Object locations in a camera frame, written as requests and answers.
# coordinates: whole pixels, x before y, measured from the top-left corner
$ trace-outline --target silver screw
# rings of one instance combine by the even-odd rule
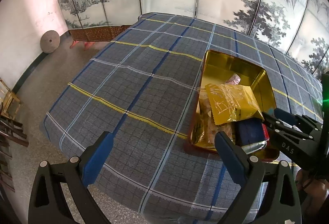
[[[45,167],[47,164],[48,164],[47,161],[42,161],[42,162],[40,163],[40,166],[41,166],[41,167]]]
[[[73,157],[71,157],[71,159],[70,159],[70,162],[71,162],[71,163],[76,163],[77,161],[79,161],[79,157],[77,157],[77,156],[73,156]]]
[[[249,159],[250,159],[250,161],[252,161],[253,163],[258,162],[258,157],[257,157],[257,156],[252,155],[252,156],[249,157]]]
[[[288,166],[288,162],[285,161],[285,160],[282,160],[282,161],[281,161],[281,165],[282,165],[282,166]]]

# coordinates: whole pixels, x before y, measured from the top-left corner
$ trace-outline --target open box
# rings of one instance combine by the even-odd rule
[[[200,88],[205,85],[224,84],[233,74],[241,78],[240,85],[250,86],[260,109],[267,113],[272,113],[276,108],[274,93],[269,81],[269,77],[262,67],[246,60],[234,57],[225,53],[209,50],[205,54]],[[218,154],[214,145],[208,143],[208,140],[200,136],[200,108],[199,102],[195,104],[195,113],[190,126],[188,144],[185,145],[185,151],[195,153],[203,151],[206,153]],[[252,155],[256,155],[266,162],[271,162],[279,157],[280,151],[271,145],[259,150]]]

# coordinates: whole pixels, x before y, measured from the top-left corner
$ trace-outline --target floor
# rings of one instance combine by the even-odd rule
[[[40,132],[39,124],[67,83],[107,44],[97,42],[92,48],[84,51],[82,42],[70,49],[72,41],[71,37],[62,39],[59,48],[38,65],[17,94],[23,102],[17,119],[24,124],[24,131],[28,134],[30,144],[26,148],[10,143],[13,159],[9,160],[9,170],[16,192],[7,191],[7,196],[22,224],[27,223],[30,193],[40,162],[66,162],[64,155]],[[63,189],[75,221],[84,223],[67,186],[63,185]],[[112,200],[95,186],[89,186],[89,191],[111,223],[147,223],[138,213]]]

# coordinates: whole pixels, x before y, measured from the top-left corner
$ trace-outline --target woven wicker panel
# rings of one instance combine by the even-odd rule
[[[85,29],[73,29],[70,33],[74,40],[111,41],[130,26],[99,26]]]

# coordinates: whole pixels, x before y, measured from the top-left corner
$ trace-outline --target plaid tablecloth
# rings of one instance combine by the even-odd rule
[[[45,135],[71,157],[113,132],[101,191],[142,214],[218,220],[240,187],[220,160],[183,150],[208,49],[263,66],[279,108],[321,121],[321,84],[280,51],[213,23],[148,13],[68,84],[43,121]],[[247,221],[263,195],[262,187]]]

